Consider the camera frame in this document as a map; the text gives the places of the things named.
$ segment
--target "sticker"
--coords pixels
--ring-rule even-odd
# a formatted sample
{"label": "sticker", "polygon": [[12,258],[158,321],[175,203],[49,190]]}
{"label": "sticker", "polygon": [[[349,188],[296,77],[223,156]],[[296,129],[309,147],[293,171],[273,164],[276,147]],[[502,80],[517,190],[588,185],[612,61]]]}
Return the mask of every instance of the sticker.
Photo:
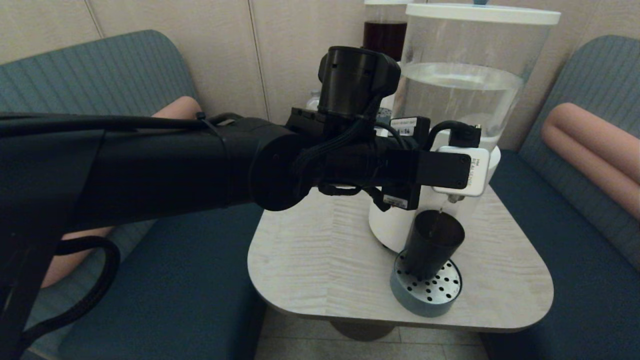
{"label": "sticker", "polygon": [[399,127],[415,127],[418,124],[417,117],[404,117],[401,119],[393,119],[391,120],[391,126],[394,128]]}
{"label": "sticker", "polygon": [[395,127],[394,126],[394,129],[398,130],[398,133],[400,135],[411,136],[411,135],[413,135],[414,127],[413,126],[411,126],[411,127],[409,127],[409,126],[407,126],[407,127]]}
{"label": "sticker", "polygon": [[409,206],[409,202],[407,200],[400,199],[399,197],[395,197],[395,196],[391,196],[391,195],[385,195],[382,198],[382,201],[385,204],[390,204],[390,205],[396,206],[398,208],[403,208],[403,209],[406,209]]}
{"label": "sticker", "polygon": [[474,172],[480,166],[479,158],[471,158],[471,166],[469,166],[469,178],[467,179],[467,188],[474,183]]}
{"label": "sticker", "polygon": [[391,120],[391,126],[397,130],[400,135],[411,136],[413,135],[413,129],[418,124],[417,117],[405,117],[401,119]]}

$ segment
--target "white dispenser base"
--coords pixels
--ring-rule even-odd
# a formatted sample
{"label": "white dispenser base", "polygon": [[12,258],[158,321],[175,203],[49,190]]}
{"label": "white dispenser base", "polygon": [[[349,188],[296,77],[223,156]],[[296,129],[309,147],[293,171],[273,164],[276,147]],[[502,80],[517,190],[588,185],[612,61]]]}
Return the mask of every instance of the white dispenser base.
{"label": "white dispenser base", "polygon": [[[486,177],[487,184],[500,163],[501,155],[497,146],[491,152],[489,171]],[[404,250],[404,244],[416,213],[427,209],[440,209],[440,206],[444,204],[443,210],[455,216],[464,226],[471,219],[480,197],[467,197],[457,204],[451,204],[446,200],[447,196],[445,194],[434,192],[430,186],[423,186],[420,189],[418,210],[407,211],[392,207],[386,212],[382,212],[375,204],[371,203],[369,207],[369,227],[378,241],[390,250],[400,253]]]}

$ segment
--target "beige wall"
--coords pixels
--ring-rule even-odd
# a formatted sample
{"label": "beige wall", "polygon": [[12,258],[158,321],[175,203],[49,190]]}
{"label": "beige wall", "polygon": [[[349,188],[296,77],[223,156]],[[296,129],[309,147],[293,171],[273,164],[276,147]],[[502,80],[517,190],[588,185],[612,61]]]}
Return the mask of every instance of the beige wall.
{"label": "beige wall", "polygon": [[99,38],[82,0],[0,0],[0,63]]}
{"label": "beige wall", "polygon": [[238,0],[90,0],[105,37],[164,33],[183,55],[203,109],[266,117],[249,5]]}
{"label": "beige wall", "polygon": [[[491,4],[563,13],[500,140],[506,149],[520,146],[578,46],[606,34],[640,38],[639,0]],[[180,49],[209,113],[234,111],[283,124],[292,106],[303,106],[320,88],[317,68],[327,48],[361,44],[363,19],[362,0],[0,0],[0,63],[156,29]]]}

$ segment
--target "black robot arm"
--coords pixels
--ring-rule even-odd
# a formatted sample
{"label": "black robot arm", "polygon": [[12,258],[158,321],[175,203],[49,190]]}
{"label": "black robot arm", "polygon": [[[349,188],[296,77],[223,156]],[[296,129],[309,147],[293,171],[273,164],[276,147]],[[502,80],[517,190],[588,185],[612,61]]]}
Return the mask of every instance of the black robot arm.
{"label": "black robot arm", "polygon": [[[28,346],[22,331],[65,232],[247,202],[279,211],[314,186],[365,191],[383,210],[415,209],[421,185],[466,187],[470,157],[429,151],[428,119],[418,118],[412,141],[375,136],[399,77],[388,56],[332,47],[318,111],[294,108],[285,126],[235,115],[0,114],[0,358]],[[172,131],[137,131],[148,127]],[[450,144],[477,147],[479,129],[447,129]]]}

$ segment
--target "clear plastic tank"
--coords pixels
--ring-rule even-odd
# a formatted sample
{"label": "clear plastic tank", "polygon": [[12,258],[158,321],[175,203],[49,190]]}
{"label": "clear plastic tank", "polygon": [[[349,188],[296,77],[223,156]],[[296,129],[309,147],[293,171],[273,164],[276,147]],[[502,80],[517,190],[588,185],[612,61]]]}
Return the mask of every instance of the clear plastic tank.
{"label": "clear plastic tank", "polygon": [[471,4],[409,4],[406,13],[393,117],[479,124],[492,151],[560,13]]}

